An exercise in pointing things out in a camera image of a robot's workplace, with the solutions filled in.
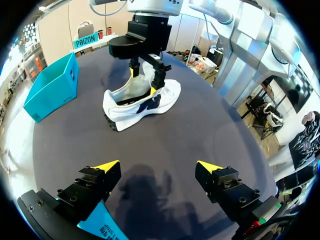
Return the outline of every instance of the round table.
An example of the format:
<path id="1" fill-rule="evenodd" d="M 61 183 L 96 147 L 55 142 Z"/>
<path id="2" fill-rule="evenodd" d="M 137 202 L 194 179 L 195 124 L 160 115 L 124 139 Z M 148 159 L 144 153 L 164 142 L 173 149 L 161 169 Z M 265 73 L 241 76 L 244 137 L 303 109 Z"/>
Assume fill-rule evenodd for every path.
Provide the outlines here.
<path id="1" fill-rule="evenodd" d="M 196 162 L 232 166 L 262 201 L 276 193 L 271 169 L 236 110 L 177 59 L 165 53 L 163 60 L 172 65 L 166 78 L 181 84 L 176 104 L 116 132 L 102 111 L 104 92 L 129 79 L 129 60 L 108 48 L 77 58 L 77 98 L 34 127 L 37 187 L 55 197 L 85 166 L 120 160 L 122 178 L 106 206 L 130 240 L 230 239 L 238 225 L 211 204 L 195 179 Z"/>

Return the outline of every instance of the sneaker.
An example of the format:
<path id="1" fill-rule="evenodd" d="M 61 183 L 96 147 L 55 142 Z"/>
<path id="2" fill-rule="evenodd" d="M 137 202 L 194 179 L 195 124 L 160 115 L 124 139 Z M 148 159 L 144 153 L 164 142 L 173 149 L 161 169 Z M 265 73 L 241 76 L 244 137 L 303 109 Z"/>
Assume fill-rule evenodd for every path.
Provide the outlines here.
<path id="1" fill-rule="evenodd" d="M 151 95 L 150 76 L 130 78 L 120 89 L 105 91 L 103 111 L 109 126 L 121 132 L 150 114 L 164 114 L 176 103 L 181 86 L 176 80 L 167 79 L 164 87 Z"/>

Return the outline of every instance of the cardboard box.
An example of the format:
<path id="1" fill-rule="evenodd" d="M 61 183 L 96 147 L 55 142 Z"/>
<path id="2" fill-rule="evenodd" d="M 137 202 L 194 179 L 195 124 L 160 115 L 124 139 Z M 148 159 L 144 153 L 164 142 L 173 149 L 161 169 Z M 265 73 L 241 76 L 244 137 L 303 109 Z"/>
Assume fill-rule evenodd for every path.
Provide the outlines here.
<path id="1" fill-rule="evenodd" d="M 78 74 L 79 65 L 73 52 L 54 62 L 40 72 L 23 108 L 39 123 L 77 97 Z"/>

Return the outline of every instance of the floor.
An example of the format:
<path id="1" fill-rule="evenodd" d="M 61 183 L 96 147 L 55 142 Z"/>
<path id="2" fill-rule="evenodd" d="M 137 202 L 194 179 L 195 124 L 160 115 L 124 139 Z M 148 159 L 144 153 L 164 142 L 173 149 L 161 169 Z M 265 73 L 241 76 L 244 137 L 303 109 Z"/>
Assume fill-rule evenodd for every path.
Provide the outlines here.
<path id="1" fill-rule="evenodd" d="M 243 103 L 238 109 L 237 112 L 240 116 L 245 114 L 248 111 L 248 108 L 245 103 Z M 255 140 L 259 143 L 260 148 L 262 149 L 265 157 L 268 159 L 272 157 L 274 154 L 276 154 L 279 151 L 279 142 L 277 140 L 277 137 L 274 134 L 271 134 L 270 136 L 266 137 L 265 139 L 261 140 L 262 136 L 262 129 L 259 127 L 252 126 L 255 122 L 255 116 L 253 116 L 251 113 L 248 114 L 243 119 L 245 125 L 247 125 L 254 136 Z"/>
<path id="2" fill-rule="evenodd" d="M 0 169 L 11 197 L 16 200 L 29 190 L 37 190 L 33 166 L 33 132 L 35 122 L 23 109 L 32 82 L 21 83 L 11 98 L 0 126 L 0 149 L 3 164 L 10 174 Z"/>

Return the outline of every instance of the teal paper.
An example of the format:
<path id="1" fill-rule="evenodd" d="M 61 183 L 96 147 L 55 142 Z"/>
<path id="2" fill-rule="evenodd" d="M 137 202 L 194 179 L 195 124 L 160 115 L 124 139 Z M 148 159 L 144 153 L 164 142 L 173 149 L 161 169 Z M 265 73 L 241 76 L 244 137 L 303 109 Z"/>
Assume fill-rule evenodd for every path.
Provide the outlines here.
<path id="1" fill-rule="evenodd" d="M 75 49 L 78 49 L 78 48 L 81 48 L 85 45 L 88 45 L 88 44 L 92 44 L 92 43 L 95 43 L 95 42 L 98 42 L 99 40 L 99 37 L 98 37 L 98 33 L 94 33 L 94 34 L 91 34 L 91 35 L 88 35 L 88 36 L 84 36 L 78 40 L 75 40 L 73 42 L 73 45 L 74 45 L 74 48 Z"/>

